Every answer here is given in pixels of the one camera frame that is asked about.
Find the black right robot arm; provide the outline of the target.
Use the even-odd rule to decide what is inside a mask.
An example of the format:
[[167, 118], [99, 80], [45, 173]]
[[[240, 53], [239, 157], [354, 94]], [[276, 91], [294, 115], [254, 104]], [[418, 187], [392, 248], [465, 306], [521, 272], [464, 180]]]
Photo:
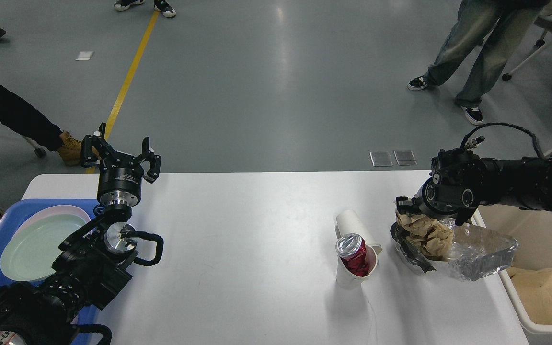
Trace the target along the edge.
[[552, 156], [541, 153], [536, 135], [531, 138], [536, 157], [482, 159], [472, 149], [484, 138], [468, 133], [459, 147], [440, 150], [432, 159], [431, 177], [413, 198], [396, 198], [397, 212], [454, 218], [456, 225], [469, 220], [479, 205], [552, 212]]

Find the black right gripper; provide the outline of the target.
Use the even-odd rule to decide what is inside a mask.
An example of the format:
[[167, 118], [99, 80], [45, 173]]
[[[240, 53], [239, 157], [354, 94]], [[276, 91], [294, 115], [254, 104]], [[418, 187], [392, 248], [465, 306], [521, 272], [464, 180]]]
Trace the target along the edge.
[[436, 200], [436, 186], [432, 178], [427, 179], [420, 190], [410, 199], [406, 196], [396, 198], [396, 211], [401, 215], [424, 214], [433, 219], [446, 219], [454, 216], [454, 207]]

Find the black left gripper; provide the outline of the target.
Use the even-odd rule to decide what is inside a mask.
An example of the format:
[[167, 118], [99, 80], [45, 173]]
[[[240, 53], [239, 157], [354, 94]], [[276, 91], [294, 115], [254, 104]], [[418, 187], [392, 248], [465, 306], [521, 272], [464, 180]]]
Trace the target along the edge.
[[[101, 205], [127, 205], [133, 207], [141, 201], [142, 178], [154, 183], [160, 175], [161, 156], [154, 153], [150, 138], [142, 141], [142, 152], [133, 157], [130, 167], [120, 168], [118, 153], [104, 139], [106, 123], [99, 125], [93, 135], [86, 135], [81, 142], [80, 166], [99, 167], [96, 200]], [[145, 170], [142, 163], [148, 162]]]

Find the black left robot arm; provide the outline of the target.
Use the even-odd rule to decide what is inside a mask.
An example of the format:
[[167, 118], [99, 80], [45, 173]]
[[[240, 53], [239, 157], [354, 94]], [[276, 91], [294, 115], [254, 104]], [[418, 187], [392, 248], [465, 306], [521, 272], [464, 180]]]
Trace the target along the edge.
[[60, 243], [55, 272], [43, 283], [0, 287], [0, 345], [70, 345], [83, 333], [100, 334], [99, 344], [109, 345], [109, 327], [74, 324], [75, 317], [86, 306], [105, 308], [131, 280], [130, 264], [153, 266], [162, 258], [163, 238], [128, 222], [142, 181], [158, 179], [161, 157], [149, 137], [137, 156], [114, 150], [105, 129], [101, 124], [81, 145], [81, 165], [99, 168], [96, 216]]

